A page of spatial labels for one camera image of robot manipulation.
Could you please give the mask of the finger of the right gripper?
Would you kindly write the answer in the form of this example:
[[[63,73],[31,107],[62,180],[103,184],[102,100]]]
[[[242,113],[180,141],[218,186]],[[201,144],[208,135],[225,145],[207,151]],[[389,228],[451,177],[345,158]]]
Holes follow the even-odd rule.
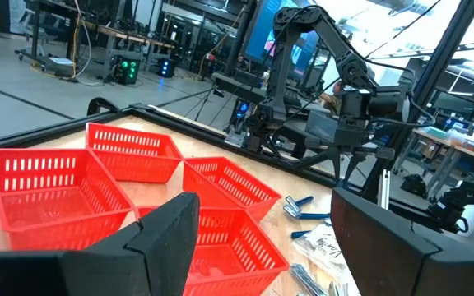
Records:
[[[329,151],[328,158],[332,161],[335,182],[340,183],[341,182],[341,154],[338,151]]]
[[[357,165],[363,161],[366,160],[367,154],[365,152],[355,152],[349,161],[349,164],[347,165],[345,177],[342,180],[342,187],[345,189],[348,189],[350,184],[349,184],[349,179],[354,172],[355,168]]]

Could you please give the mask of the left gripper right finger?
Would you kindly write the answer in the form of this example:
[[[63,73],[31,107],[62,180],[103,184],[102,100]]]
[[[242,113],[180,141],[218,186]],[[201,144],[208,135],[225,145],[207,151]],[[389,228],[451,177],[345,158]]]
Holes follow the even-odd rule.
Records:
[[[363,295],[474,296],[474,247],[406,220],[343,188],[331,221]]]

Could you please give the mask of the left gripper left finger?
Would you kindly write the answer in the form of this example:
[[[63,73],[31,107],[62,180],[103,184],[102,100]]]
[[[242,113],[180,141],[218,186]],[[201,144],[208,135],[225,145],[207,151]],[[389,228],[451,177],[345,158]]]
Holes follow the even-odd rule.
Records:
[[[81,251],[0,252],[0,295],[180,295],[199,210],[182,192]]]

